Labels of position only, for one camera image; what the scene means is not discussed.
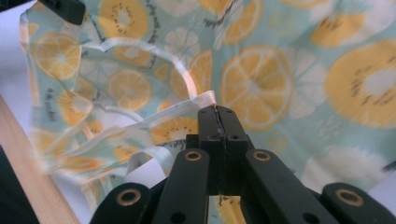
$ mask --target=white flower print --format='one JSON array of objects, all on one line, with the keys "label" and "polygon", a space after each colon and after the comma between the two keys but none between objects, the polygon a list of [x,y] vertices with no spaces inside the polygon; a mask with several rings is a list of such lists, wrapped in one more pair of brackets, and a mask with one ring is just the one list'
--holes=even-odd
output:
[{"label": "white flower print", "polygon": [[200,6],[198,0],[158,0],[158,4],[175,17],[182,17]]},{"label": "white flower print", "polygon": [[94,85],[106,85],[107,78],[119,69],[119,65],[110,60],[81,59],[79,73]]},{"label": "white flower print", "polygon": [[359,188],[370,189],[387,176],[381,170],[385,165],[382,156],[359,147],[329,146],[323,154],[308,160],[301,181],[316,192],[329,183],[351,181],[353,185],[359,183]]},{"label": "white flower print", "polygon": [[165,37],[165,50],[178,57],[188,66],[194,55],[201,51],[198,35],[184,27],[178,27]]},{"label": "white flower print", "polygon": [[323,82],[327,71],[305,49],[288,49],[286,55],[295,82],[290,117],[301,119],[313,113],[326,100]]},{"label": "white flower print", "polygon": [[318,136],[328,140],[330,137],[339,136],[342,132],[340,127],[342,122],[336,116],[323,118],[316,123]]}]

